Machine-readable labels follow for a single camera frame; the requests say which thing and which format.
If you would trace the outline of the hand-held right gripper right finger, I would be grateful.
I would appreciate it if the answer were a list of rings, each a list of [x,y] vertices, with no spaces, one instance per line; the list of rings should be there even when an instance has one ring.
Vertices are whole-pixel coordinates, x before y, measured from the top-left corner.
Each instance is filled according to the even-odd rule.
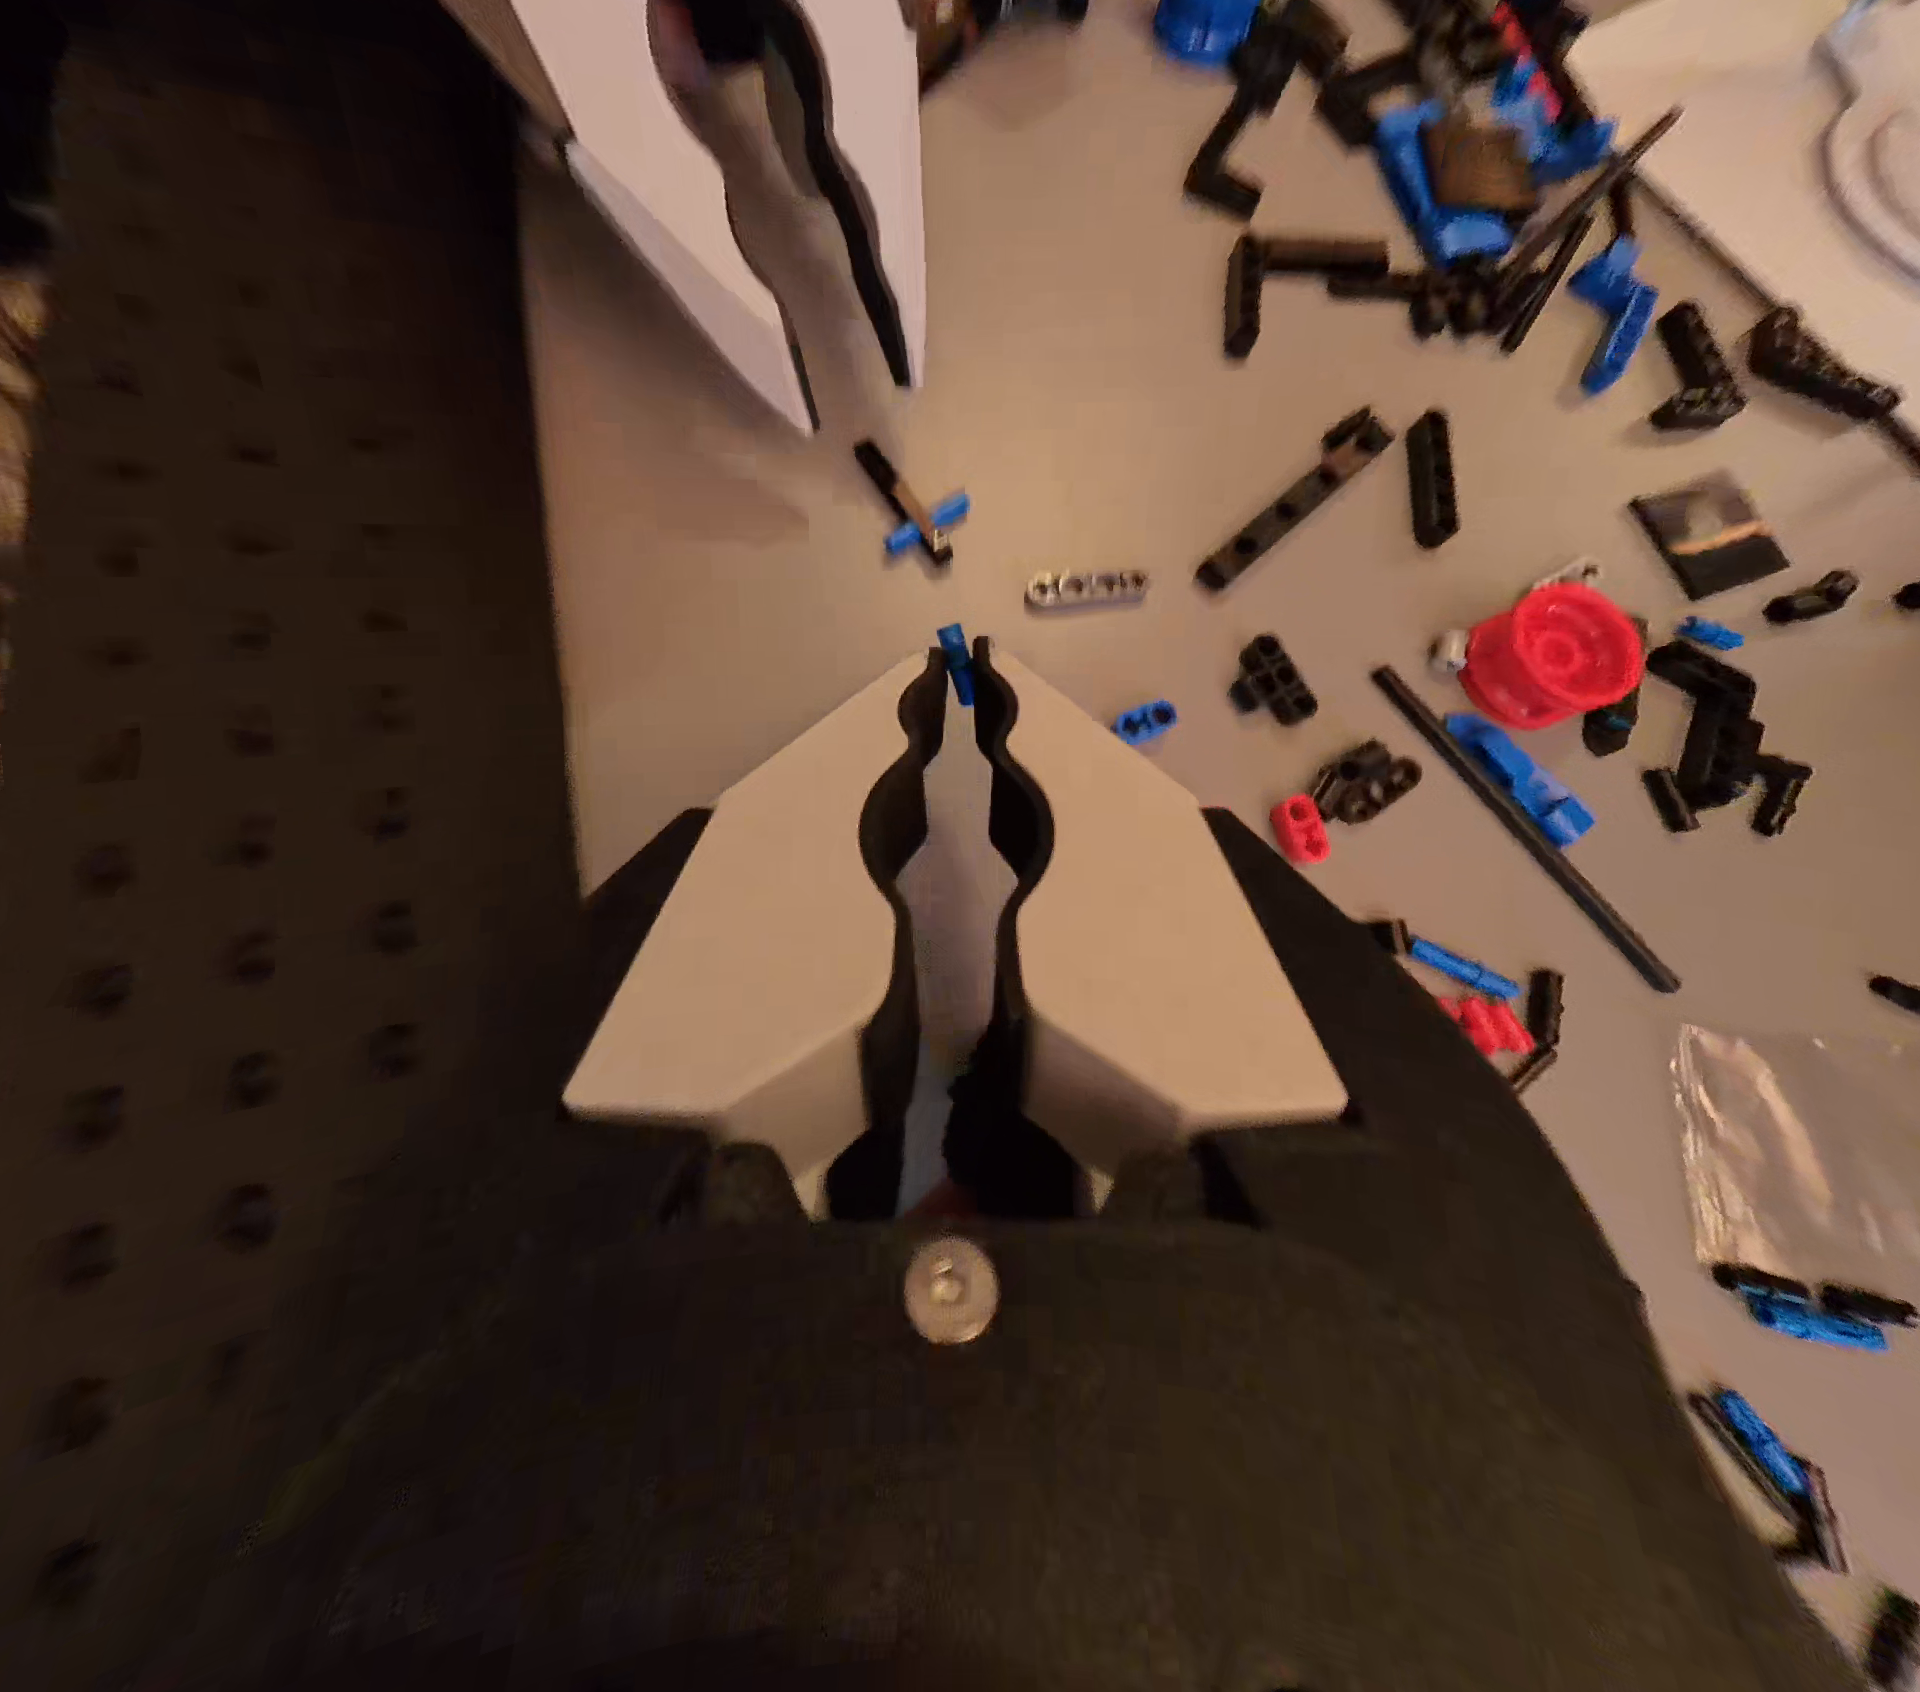
[[[1012,876],[949,1091],[971,1211],[1069,1218],[1133,1161],[1340,1123],[1348,1086],[1196,794],[998,650],[971,655],[971,728]]]

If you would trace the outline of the long black axle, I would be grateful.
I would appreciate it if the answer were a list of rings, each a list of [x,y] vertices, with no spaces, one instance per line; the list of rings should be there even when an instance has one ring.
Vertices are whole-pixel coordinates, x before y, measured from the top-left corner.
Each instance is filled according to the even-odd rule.
[[[1467,748],[1445,728],[1440,714],[1390,665],[1374,667],[1370,685],[1451,773],[1476,802],[1500,824],[1500,831],[1535,864],[1547,883],[1580,912],[1596,935],[1653,993],[1671,998],[1681,993],[1679,976],[1620,911],[1551,844],[1526,812],[1476,765]]]

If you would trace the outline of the blue toy panel piece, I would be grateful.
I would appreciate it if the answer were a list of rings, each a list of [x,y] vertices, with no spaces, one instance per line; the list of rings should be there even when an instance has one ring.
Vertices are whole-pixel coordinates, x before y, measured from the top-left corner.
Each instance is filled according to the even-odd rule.
[[[1443,115],[1445,106],[1438,99],[1382,112],[1374,122],[1371,161],[1429,269],[1449,271],[1465,260],[1501,260],[1515,242],[1513,230],[1501,216],[1447,208],[1433,197],[1424,139],[1428,127]]]
[[[1492,93],[1493,119],[1512,130],[1539,189],[1596,170],[1611,153],[1616,122],[1594,119],[1576,93],[1557,91],[1531,56],[1505,62]]]

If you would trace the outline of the white rounded board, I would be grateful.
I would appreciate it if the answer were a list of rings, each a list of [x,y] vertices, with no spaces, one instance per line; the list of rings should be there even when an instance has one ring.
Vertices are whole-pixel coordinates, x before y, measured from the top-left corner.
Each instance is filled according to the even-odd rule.
[[[1692,224],[1724,235],[1838,361],[1898,388],[1914,412],[1918,280],[1861,242],[1820,166],[1838,101],[1814,49],[1843,5],[1641,0],[1589,26],[1571,67],[1627,136],[1685,112],[1639,169],[1649,198],[1689,239]]]

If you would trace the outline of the black square panel piece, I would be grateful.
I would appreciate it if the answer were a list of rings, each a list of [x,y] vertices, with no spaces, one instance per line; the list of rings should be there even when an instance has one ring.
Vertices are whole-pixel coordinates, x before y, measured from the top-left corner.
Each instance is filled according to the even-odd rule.
[[[1422,127],[1420,157],[1443,211],[1523,216],[1538,201],[1526,139],[1509,124],[1443,112]]]
[[[1635,496],[1626,513],[1689,600],[1711,600],[1790,568],[1788,552],[1729,470]]]

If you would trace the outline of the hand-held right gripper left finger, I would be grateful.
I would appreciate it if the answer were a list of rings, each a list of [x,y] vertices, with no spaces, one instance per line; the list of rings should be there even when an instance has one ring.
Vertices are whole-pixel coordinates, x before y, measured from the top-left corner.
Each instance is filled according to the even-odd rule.
[[[900,1128],[921,1046],[923,658],[875,676],[707,809],[561,1091],[576,1120],[774,1153],[814,1218]]]

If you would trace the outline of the scattered black toy beams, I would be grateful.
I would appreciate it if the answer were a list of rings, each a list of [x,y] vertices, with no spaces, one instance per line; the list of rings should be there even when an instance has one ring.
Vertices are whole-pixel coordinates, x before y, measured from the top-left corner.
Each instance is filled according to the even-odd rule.
[[[1567,12],[1564,0],[1508,0],[1526,26],[1527,38],[1547,78],[1566,94],[1578,93],[1566,75],[1564,56],[1554,50],[1571,26],[1564,30],[1561,15]],[[1186,194],[1218,213],[1250,221],[1258,211],[1261,190],[1232,174],[1227,150],[1243,130],[1250,116],[1258,111],[1270,111],[1278,102],[1292,71],[1302,67],[1308,52],[1318,45],[1313,24],[1318,15],[1308,0],[1287,0],[1279,15],[1250,26],[1239,52],[1243,58],[1234,67],[1234,97],[1216,127],[1203,139],[1186,176]],[[1493,34],[1492,10],[1479,18],[1460,15],[1453,38],[1479,22]],[[1573,255],[1584,244],[1591,218],[1602,206],[1614,206],[1614,201],[1626,201],[1630,186],[1639,179],[1639,169],[1648,157],[1676,132],[1685,112],[1668,111],[1649,122],[1630,144],[1611,150],[1586,179],[1578,190],[1551,213],[1545,222],[1527,226],[1530,239],[1522,235],[1512,242],[1509,253],[1500,260],[1464,260],[1449,269],[1425,264],[1415,273],[1395,273],[1384,263],[1384,255],[1370,255],[1367,246],[1337,244],[1322,246],[1311,264],[1313,253],[1293,249],[1287,258],[1303,273],[1322,273],[1328,291],[1334,283],[1354,280],[1359,292],[1374,296],[1402,296],[1411,306],[1425,311],[1433,306],[1440,320],[1445,320],[1449,303],[1471,305],[1477,300],[1485,314],[1500,319],[1508,343],[1517,343],[1522,334],[1543,311],[1554,289],[1567,277]],[[1717,239],[1705,226],[1694,222],[1685,230],[1701,246],[1711,250],[1727,273],[1755,296],[1766,299],[1766,313],[1745,337],[1744,364],[1755,381],[1772,384],[1778,392],[1797,399],[1805,404],[1823,408],[1834,417],[1846,418],[1864,430],[1879,433],[1887,445],[1908,458],[1916,473],[1916,429],[1901,418],[1903,394],[1889,383],[1860,373],[1842,362],[1830,344],[1822,343],[1807,326],[1797,306],[1779,303],[1766,292],[1766,286],[1747,273],[1732,255],[1729,240],[1721,232]],[[1232,249],[1226,279],[1226,320],[1221,349],[1227,358],[1243,358],[1259,333],[1259,300],[1268,277],[1276,275],[1286,260],[1283,244],[1259,235],[1241,232]],[[1721,362],[1720,349],[1704,330],[1696,326],[1697,314],[1692,306],[1681,311],[1674,306],[1660,323],[1660,338],[1674,358],[1674,367],[1683,377],[1681,391],[1662,403],[1649,414],[1649,422],[1660,433],[1704,433],[1724,426],[1745,404],[1742,391],[1732,381],[1732,373]],[[1355,412],[1343,425],[1335,426],[1324,441],[1322,450],[1328,462],[1318,464],[1306,480],[1306,490],[1286,494],[1261,521],[1266,532],[1256,532],[1251,521],[1239,529],[1226,547],[1206,558],[1196,570],[1196,581],[1210,591],[1224,591],[1251,563],[1278,542],[1281,532],[1308,517],[1308,494],[1320,498],[1331,494],[1335,480],[1350,466],[1358,469],[1371,457],[1378,457],[1390,434],[1367,411]],[[1410,498],[1411,538],[1422,550],[1435,550],[1447,545],[1460,532],[1457,485],[1453,474],[1451,426],[1447,414],[1440,408],[1424,412],[1404,436],[1405,482]]]

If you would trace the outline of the black thin beam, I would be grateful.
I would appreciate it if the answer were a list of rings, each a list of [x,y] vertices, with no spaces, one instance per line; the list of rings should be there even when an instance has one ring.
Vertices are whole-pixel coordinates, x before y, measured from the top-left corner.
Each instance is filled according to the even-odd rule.
[[[900,556],[917,550],[934,566],[948,566],[951,563],[948,529],[912,493],[888,455],[873,441],[863,438],[854,445],[851,458],[894,518],[894,529],[886,536],[886,552]]]

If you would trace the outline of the blue angled beam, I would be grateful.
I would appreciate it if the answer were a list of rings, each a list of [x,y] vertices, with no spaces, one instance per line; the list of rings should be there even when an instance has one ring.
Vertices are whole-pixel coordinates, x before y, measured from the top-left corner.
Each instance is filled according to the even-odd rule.
[[[1660,291],[1643,283],[1639,253],[1635,235],[1617,232],[1567,283],[1567,292],[1600,316],[1600,337],[1580,373],[1580,388],[1589,399],[1621,381],[1658,314]]]

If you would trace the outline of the grey desk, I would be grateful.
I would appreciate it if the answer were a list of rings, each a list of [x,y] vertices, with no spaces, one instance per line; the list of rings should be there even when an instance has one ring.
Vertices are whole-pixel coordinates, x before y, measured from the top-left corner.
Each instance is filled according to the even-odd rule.
[[[1916,1344],[1861,1354],[1750,1322],[1696,1264],[1668,1061],[1678,1029],[1916,1040],[1865,989],[1916,980],[1916,474],[1871,434],[1754,394],[1720,434],[1646,433],[1663,357],[1576,384],[1591,316],[1560,299],[1501,358],[1415,341],[1397,313],[1268,291],[1250,361],[1219,344],[1232,229],[1182,194],[1227,97],[1159,58],[1152,0],[1092,0],[1078,30],[999,33],[923,106],[927,367],[894,399],[842,326],[839,240],[764,153],[759,94],[716,106],[716,150],[800,326],[823,429],[794,441],[731,391],[660,289],[554,174],[528,169],[521,249],[580,883],[598,889],[686,809],[960,622],[1095,720],[1170,700],[1146,757],[1266,832],[1271,802],[1367,738],[1420,742],[1370,681],[1445,708],[1432,638],[1594,556],[1603,591],[1687,612],[1626,510],[1725,470],[1788,576],[1708,614],[1750,632],[1767,748],[1814,769],[1786,836],[1745,816],[1669,836],[1639,771],[1671,761],[1683,700],[1643,695],[1630,748],[1534,740],[1596,811],[1573,860],[1681,978],[1653,995],[1424,757],[1397,809],[1334,840],[1311,889],[1522,976],[1566,983],[1566,1040],[1523,1096],[1596,1213],[1678,1384],[1725,1382],[1823,1469],[1851,1576],[1807,1576],[1847,1648],[1879,1591],[1916,1592]],[[1457,532],[1413,538],[1405,436],[1447,417]],[[1221,591],[1199,566],[1370,412],[1390,434]],[[888,556],[869,438],[929,508],[965,493],[951,561]],[[1042,572],[1149,576],[1138,605],[1026,608]]]

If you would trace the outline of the small blue curved panel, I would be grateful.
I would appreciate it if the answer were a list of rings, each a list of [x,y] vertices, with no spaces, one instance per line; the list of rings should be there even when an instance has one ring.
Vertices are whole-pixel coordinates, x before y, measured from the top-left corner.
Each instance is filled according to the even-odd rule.
[[[1505,728],[1471,712],[1447,712],[1443,727],[1476,769],[1557,850],[1570,850],[1594,831],[1594,811]]]

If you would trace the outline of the red toy wheel hub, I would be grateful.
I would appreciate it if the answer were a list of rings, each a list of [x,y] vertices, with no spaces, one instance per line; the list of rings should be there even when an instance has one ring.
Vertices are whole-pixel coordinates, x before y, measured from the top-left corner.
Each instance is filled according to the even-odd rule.
[[[1639,626],[1602,593],[1547,582],[1467,631],[1461,693],[1508,730],[1545,730],[1617,705],[1643,676]]]

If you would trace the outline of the clear plastic bag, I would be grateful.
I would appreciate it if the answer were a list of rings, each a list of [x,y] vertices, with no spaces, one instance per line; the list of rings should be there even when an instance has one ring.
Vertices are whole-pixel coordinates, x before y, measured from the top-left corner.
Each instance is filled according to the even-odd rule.
[[[1701,1268],[1916,1303],[1914,1036],[1681,1024],[1668,1073]]]

